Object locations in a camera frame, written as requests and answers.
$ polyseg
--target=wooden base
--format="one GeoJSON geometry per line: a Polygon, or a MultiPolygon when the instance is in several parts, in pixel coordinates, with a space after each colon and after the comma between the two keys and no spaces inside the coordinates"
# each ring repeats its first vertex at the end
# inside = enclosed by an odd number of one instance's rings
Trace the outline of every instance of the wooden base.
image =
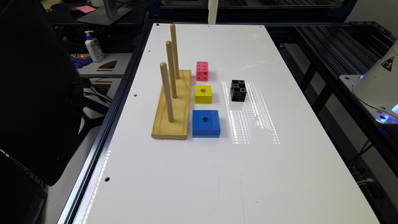
{"type": "Polygon", "coordinates": [[[160,92],[157,104],[152,138],[184,140],[188,132],[188,114],[191,91],[191,70],[180,70],[180,79],[175,81],[177,98],[172,98],[174,122],[170,123],[167,117],[164,89],[160,92]]]}

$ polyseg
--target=hand sanitizer bottle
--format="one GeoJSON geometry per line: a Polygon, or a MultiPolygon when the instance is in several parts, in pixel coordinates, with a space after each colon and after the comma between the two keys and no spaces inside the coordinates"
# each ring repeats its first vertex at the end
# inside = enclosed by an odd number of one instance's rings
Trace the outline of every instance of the hand sanitizer bottle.
{"type": "Polygon", "coordinates": [[[91,33],[94,32],[92,30],[85,31],[86,32],[86,47],[88,50],[88,53],[90,53],[91,59],[93,59],[93,62],[100,62],[104,58],[104,54],[102,53],[100,44],[98,43],[98,40],[96,38],[93,38],[91,36],[91,33]]]}

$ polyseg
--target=black block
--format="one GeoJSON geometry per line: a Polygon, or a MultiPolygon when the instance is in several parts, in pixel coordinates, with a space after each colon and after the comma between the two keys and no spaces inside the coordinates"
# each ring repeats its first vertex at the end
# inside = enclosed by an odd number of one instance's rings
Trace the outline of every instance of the black block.
{"type": "Polygon", "coordinates": [[[244,102],[246,98],[246,85],[244,84],[244,80],[232,80],[231,84],[231,97],[232,101],[244,102]]]}

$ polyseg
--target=blue block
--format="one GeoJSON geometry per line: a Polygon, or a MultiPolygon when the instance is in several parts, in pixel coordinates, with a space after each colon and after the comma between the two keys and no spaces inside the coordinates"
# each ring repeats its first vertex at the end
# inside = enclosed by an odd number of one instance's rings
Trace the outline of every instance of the blue block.
{"type": "Polygon", "coordinates": [[[220,136],[221,128],[218,110],[193,110],[192,112],[193,137],[198,136],[198,138],[218,138],[220,136]]]}
{"type": "Polygon", "coordinates": [[[193,135],[192,137],[194,137],[194,138],[219,138],[220,135],[217,135],[217,134],[215,134],[215,135],[212,135],[212,134],[209,134],[209,135],[193,135]]]}

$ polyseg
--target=pink block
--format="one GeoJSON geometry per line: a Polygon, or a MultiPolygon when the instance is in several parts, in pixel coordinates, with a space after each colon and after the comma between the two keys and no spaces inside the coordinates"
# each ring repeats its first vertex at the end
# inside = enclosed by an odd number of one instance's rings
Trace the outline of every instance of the pink block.
{"type": "Polygon", "coordinates": [[[197,81],[207,82],[209,79],[208,62],[197,62],[197,81]]]}

